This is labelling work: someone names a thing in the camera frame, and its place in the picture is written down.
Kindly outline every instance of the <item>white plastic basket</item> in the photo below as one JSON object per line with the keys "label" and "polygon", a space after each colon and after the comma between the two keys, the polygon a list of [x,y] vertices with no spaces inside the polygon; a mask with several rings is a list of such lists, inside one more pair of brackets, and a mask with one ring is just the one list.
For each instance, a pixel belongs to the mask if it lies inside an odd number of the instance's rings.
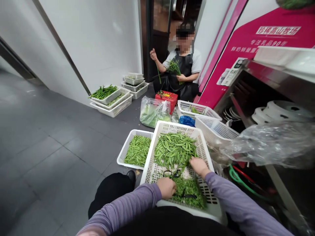
{"label": "white plastic basket", "polygon": [[213,144],[220,145],[229,143],[232,139],[240,135],[238,132],[213,117],[196,116],[195,126],[202,130],[204,139],[210,146]]}
{"label": "white plastic basket", "polygon": [[132,84],[132,85],[137,85],[137,84],[141,84],[144,81],[144,78],[140,78],[140,79],[131,79],[127,76],[124,76],[124,81],[126,83]]}
{"label": "white plastic basket", "polygon": [[141,79],[143,74],[128,72],[128,77],[132,79]]}
{"label": "white plastic basket", "polygon": [[138,99],[140,96],[146,93],[148,91],[149,83],[144,83],[144,86],[140,88],[137,92],[130,92],[133,96],[132,99]]}
{"label": "white plastic basket", "polygon": [[[182,134],[188,135],[193,139],[196,139],[195,145],[197,147],[196,152],[198,156],[206,162],[210,170],[214,171],[207,144],[200,129],[172,122],[158,121],[155,127],[140,184],[155,183],[161,177],[159,172],[163,173],[166,168],[160,167],[158,164],[154,163],[154,150],[158,143],[158,138],[161,133],[177,133],[178,131]],[[196,176],[196,173],[191,167],[186,167],[184,173],[186,170],[189,171],[189,175]],[[207,184],[200,178],[200,176],[198,176],[198,182],[200,189],[207,200],[207,208],[205,210],[201,210],[173,200],[160,200],[158,201],[157,206],[175,206],[195,216],[209,218],[226,225],[226,215],[220,206],[219,200],[209,190]]]}
{"label": "white plastic basket", "polygon": [[114,118],[119,113],[121,113],[127,106],[129,106],[131,104],[132,94],[129,94],[128,96],[129,97],[125,101],[118,104],[116,107],[114,107],[111,110],[106,110],[105,108],[99,107],[94,102],[91,102],[90,105],[93,106],[95,109],[97,109],[99,112]]}
{"label": "white plastic basket", "polygon": [[118,97],[120,95],[120,88],[119,86],[117,86],[117,90],[115,92],[113,92],[111,95],[107,96],[106,98],[100,100],[97,98],[91,98],[94,101],[97,101],[99,103],[102,103],[104,105],[109,104],[111,101],[113,101],[116,97]]}
{"label": "white plastic basket", "polygon": [[94,102],[96,105],[98,105],[99,107],[105,108],[106,110],[111,110],[114,107],[116,107],[119,103],[121,103],[122,101],[124,101],[124,100],[126,100],[128,98],[128,94],[130,94],[130,90],[128,90],[126,88],[120,88],[120,95],[121,94],[124,94],[124,96],[122,96],[120,99],[118,99],[116,102],[114,102],[110,106],[104,105],[104,104],[99,103],[97,101],[94,101],[92,99],[91,99],[91,102]]}
{"label": "white plastic basket", "polygon": [[[198,115],[198,116],[204,116],[204,117],[213,117],[220,121],[222,120],[222,118],[210,107],[206,107],[206,106],[199,105],[196,103],[185,102],[182,100],[178,100],[177,104],[178,104],[178,109],[177,109],[178,117],[189,116],[195,120],[196,115]],[[201,114],[193,113],[192,108],[195,108],[198,112],[201,112]]]}
{"label": "white plastic basket", "polygon": [[144,84],[144,81],[141,84],[138,84],[137,86],[128,85],[126,84],[125,81],[121,82],[121,85],[124,88],[129,89],[131,92],[137,92],[140,88],[142,88],[143,84]]}
{"label": "white plastic basket", "polygon": [[133,129],[132,131],[130,131],[128,138],[125,141],[124,146],[122,147],[118,158],[117,158],[117,164],[118,165],[122,165],[122,166],[126,166],[126,167],[130,167],[130,168],[134,168],[134,169],[141,169],[143,170],[144,167],[141,166],[135,166],[135,165],[130,165],[130,164],[126,164],[124,162],[124,159],[127,155],[128,149],[129,149],[129,144],[131,142],[131,140],[134,138],[134,136],[143,136],[149,139],[153,138],[153,133],[152,132],[147,132],[147,131],[142,131],[142,130],[137,130],[137,129]]}

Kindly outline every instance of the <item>purple sleeve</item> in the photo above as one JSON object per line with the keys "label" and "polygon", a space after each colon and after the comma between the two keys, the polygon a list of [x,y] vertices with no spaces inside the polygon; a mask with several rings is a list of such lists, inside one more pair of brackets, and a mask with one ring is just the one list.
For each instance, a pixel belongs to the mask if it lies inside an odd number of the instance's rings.
{"label": "purple sleeve", "polygon": [[96,226],[104,230],[106,235],[109,236],[132,221],[136,215],[153,208],[161,199],[162,194],[156,183],[142,184],[133,192],[127,193],[103,206],[88,220],[78,234],[90,226]]}
{"label": "purple sleeve", "polygon": [[206,175],[205,181],[213,194],[220,200],[223,209],[247,235],[293,236],[275,218],[258,206],[235,184],[214,172]]}

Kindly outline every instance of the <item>hand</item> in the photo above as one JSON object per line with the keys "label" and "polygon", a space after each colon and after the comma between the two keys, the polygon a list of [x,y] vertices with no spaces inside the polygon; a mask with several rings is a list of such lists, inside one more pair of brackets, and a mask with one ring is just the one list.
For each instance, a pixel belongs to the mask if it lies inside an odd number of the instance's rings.
{"label": "hand", "polygon": [[200,175],[202,179],[204,179],[206,175],[211,172],[207,164],[201,158],[191,157],[189,162],[190,162],[191,167],[194,169],[194,171],[198,175]]}
{"label": "hand", "polygon": [[170,199],[176,192],[176,184],[170,178],[160,178],[157,181],[157,186],[162,193],[162,199]]}
{"label": "hand", "polygon": [[153,61],[156,61],[158,58],[157,58],[157,54],[155,53],[155,49],[152,49],[150,51],[150,57]]}
{"label": "hand", "polygon": [[177,77],[177,80],[178,80],[179,82],[185,82],[186,79],[187,79],[186,76],[183,75],[183,74],[177,75],[176,77]]}

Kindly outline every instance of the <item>black shoe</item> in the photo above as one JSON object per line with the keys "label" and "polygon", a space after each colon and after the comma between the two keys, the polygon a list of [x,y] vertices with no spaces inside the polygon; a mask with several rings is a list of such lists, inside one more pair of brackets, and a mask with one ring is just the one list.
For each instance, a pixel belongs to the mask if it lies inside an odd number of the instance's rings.
{"label": "black shoe", "polygon": [[136,174],[135,174],[135,172],[133,170],[130,170],[130,171],[128,171],[128,173],[126,175],[129,177],[133,188],[135,188],[135,185],[136,185]]}

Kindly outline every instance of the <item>person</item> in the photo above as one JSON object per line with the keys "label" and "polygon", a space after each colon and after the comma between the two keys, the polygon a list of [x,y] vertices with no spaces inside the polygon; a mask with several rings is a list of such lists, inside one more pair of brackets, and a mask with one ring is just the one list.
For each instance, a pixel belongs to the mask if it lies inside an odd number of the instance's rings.
{"label": "person", "polygon": [[158,60],[155,49],[150,51],[150,57],[155,61],[158,70],[164,73],[169,68],[170,62],[178,62],[181,75],[169,72],[168,76],[161,82],[155,79],[153,82],[155,91],[164,90],[178,95],[178,100],[193,102],[199,92],[198,79],[201,71],[200,52],[193,48],[195,27],[192,21],[184,21],[176,30],[177,48],[170,52],[163,64]]}
{"label": "person", "polygon": [[[190,164],[247,236],[292,236],[232,182],[211,172],[202,159],[192,157]],[[173,180],[160,178],[157,183],[142,184],[133,190],[135,181],[133,171],[106,177],[91,203],[89,221],[77,236],[239,235],[214,220],[177,207],[155,207],[159,200],[170,199],[175,193]]]}

